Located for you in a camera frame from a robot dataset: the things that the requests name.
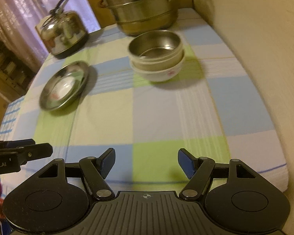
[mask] metal pivot screw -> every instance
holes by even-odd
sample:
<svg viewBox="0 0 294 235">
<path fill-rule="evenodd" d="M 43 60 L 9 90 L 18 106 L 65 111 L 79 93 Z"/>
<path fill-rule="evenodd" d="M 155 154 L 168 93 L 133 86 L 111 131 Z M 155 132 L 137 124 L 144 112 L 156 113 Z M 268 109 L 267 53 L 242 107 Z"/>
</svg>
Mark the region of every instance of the metal pivot screw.
<svg viewBox="0 0 294 235">
<path fill-rule="evenodd" d="M 195 197 L 198 193 L 195 190 L 187 189 L 182 192 L 185 197 Z"/>
<path fill-rule="evenodd" d="M 107 189 L 102 189 L 102 190 L 97 191 L 96 194 L 99 197 L 109 197 L 112 194 L 112 192 Z"/>
</svg>

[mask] plaid tablecloth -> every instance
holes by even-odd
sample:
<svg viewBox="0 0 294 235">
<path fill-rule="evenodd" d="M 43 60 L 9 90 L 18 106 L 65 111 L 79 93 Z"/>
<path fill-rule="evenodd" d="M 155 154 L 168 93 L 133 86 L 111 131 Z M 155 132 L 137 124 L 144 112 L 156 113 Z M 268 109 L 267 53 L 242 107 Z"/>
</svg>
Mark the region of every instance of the plaid tablecloth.
<svg viewBox="0 0 294 235">
<path fill-rule="evenodd" d="M 181 36 L 187 57 L 182 71 L 165 83 L 134 74 L 127 56 L 132 37 L 115 25 L 92 34 L 67 59 L 50 55 L 26 96 L 10 104 L 0 139 L 49 142 L 54 154 L 2 175 L 4 194 L 54 158 L 78 162 L 109 147 L 116 150 L 116 163 L 106 181 L 115 191 L 180 191 L 187 182 L 177 162 L 181 147 L 220 163 L 241 159 L 284 191 L 288 171 L 279 139 L 239 61 L 191 8 L 179 10 L 171 30 Z M 38 99 L 45 83 L 76 60 L 91 69 L 82 97 L 65 110 L 42 111 Z"/>
</svg>

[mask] curtain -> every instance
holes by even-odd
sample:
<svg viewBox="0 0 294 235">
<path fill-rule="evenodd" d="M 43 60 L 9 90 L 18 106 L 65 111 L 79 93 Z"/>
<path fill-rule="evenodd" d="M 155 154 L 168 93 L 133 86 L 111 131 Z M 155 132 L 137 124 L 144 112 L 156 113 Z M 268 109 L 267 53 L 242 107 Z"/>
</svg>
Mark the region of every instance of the curtain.
<svg viewBox="0 0 294 235">
<path fill-rule="evenodd" d="M 35 26 L 49 15 L 58 1 L 0 0 L 0 39 L 34 72 L 48 55 Z M 70 0 L 65 10 L 76 11 L 89 33 L 100 29 L 87 0 Z"/>
</svg>

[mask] stainless steel kettle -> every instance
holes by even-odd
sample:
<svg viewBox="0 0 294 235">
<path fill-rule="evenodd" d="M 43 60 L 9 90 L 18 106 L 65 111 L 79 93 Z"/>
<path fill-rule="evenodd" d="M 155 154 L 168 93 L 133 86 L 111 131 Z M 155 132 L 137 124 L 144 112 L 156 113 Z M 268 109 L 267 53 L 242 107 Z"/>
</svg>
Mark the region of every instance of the stainless steel kettle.
<svg viewBox="0 0 294 235">
<path fill-rule="evenodd" d="M 84 46 L 88 32 L 75 11 L 63 12 L 69 0 L 60 0 L 42 25 L 40 37 L 47 50 L 63 59 Z"/>
</svg>

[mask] crosshair logo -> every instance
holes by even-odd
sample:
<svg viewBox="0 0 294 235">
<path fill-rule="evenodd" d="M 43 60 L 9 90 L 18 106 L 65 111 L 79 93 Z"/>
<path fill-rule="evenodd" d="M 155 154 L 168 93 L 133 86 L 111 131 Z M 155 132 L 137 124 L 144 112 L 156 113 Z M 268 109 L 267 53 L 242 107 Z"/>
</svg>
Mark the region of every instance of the crosshair logo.
<svg viewBox="0 0 294 235">
<path fill-rule="evenodd" d="M 145 199 L 149 199 L 150 197 L 152 197 L 150 194 L 146 193 L 144 194 L 142 197 L 144 197 Z"/>
</svg>

